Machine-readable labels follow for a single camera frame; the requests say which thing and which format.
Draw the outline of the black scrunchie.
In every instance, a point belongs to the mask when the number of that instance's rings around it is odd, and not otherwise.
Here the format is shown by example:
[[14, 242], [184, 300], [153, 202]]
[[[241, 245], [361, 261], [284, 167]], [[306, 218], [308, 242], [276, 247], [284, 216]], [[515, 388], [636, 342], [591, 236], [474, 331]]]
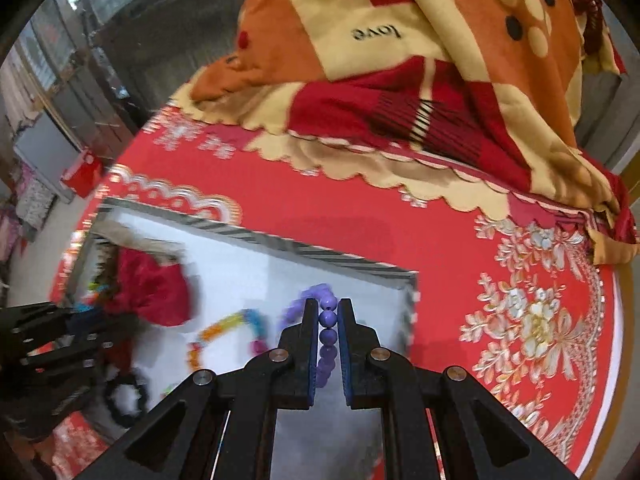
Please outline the black scrunchie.
[[103, 402], [113, 422], [129, 429], [148, 412], [149, 393], [145, 381], [134, 373], [118, 374], [103, 389]]

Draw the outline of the striped white tray box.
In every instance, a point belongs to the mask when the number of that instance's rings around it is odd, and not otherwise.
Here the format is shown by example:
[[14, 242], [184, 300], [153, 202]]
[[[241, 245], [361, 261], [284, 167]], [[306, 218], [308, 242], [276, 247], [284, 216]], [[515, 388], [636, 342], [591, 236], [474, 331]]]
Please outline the striped white tray box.
[[[239, 226], [111, 198], [96, 213], [66, 287], [74, 301], [96, 275], [107, 223], [177, 257], [190, 286], [188, 322], [142, 322], [132, 367], [157, 404], [189, 374], [188, 347], [204, 328], [243, 310], [257, 312], [276, 344], [286, 309], [306, 289], [326, 284], [352, 302], [380, 343], [405, 353], [419, 298], [416, 272]], [[271, 474], [276, 479], [367, 479], [382, 453], [381, 417], [350, 410], [339, 372], [306, 412], [279, 414]]]

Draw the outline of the red velvet bow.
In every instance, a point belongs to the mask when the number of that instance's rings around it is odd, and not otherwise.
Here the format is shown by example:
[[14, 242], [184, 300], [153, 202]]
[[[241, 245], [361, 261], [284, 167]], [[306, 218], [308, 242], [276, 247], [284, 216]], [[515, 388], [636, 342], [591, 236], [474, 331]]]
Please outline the red velvet bow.
[[133, 313], [165, 327], [190, 320], [190, 287], [180, 263], [159, 263], [147, 252], [126, 247], [119, 248], [116, 260], [115, 284], [103, 304], [106, 312]]

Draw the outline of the red bucket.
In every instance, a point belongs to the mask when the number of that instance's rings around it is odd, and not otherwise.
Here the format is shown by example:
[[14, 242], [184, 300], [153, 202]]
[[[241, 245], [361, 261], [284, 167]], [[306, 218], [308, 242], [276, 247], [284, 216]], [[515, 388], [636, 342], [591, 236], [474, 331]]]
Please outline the red bucket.
[[61, 183], [79, 197], [87, 198], [99, 185], [103, 169], [102, 160], [93, 151], [85, 148], [63, 171]]

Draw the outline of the red floral bedspread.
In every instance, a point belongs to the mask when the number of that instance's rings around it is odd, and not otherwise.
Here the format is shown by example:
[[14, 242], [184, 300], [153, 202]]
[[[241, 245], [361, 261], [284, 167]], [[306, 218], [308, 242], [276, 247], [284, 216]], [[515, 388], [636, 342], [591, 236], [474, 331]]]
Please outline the red floral bedspread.
[[632, 277], [591, 212], [173, 106], [107, 171], [107, 197], [416, 271], [416, 362], [468, 366], [570, 469], [596, 473], [624, 396]]

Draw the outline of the metal security door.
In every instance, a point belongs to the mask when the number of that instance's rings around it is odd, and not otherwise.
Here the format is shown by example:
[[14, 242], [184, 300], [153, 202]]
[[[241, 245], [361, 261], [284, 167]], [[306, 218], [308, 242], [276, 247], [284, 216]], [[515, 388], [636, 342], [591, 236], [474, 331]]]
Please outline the metal security door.
[[1, 34], [1, 140], [38, 131], [117, 158], [199, 68], [243, 0], [23, 0]]

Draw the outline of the leopard print bow scrunchie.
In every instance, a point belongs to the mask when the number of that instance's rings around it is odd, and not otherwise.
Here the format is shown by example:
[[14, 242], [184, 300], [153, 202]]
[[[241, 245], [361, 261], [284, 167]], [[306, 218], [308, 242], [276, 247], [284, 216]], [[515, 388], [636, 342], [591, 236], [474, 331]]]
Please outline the leopard print bow scrunchie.
[[178, 263], [184, 253], [183, 244], [144, 237], [114, 220], [100, 220], [93, 234], [96, 236], [99, 258], [90, 290], [96, 300], [94, 303], [100, 307], [117, 292], [116, 274], [120, 248], [145, 252], [161, 266]]

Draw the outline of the orange red folded blanket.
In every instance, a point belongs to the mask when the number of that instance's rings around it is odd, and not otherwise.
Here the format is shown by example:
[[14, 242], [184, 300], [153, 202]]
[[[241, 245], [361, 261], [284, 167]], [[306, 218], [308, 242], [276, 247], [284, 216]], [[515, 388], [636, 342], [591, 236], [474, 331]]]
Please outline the orange red folded blanket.
[[593, 259], [609, 264], [638, 255], [634, 218], [575, 128], [582, 75], [623, 69], [601, 0], [245, 0], [234, 51], [174, 100], [376, 184], [421, 192], [418, 166], [439, 155], [597, 212]]

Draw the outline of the grey cabinet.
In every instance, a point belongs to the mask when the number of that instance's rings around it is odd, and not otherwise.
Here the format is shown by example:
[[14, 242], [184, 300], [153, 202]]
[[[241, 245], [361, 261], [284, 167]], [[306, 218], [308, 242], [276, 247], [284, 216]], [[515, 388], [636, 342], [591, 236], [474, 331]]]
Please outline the grey cabinet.
[[14, 152], [61, 202], [69, 204], [74, 200], [76, 193], [62, 183], [62, 175], [79, 152], [47, 112], [20, 132]]

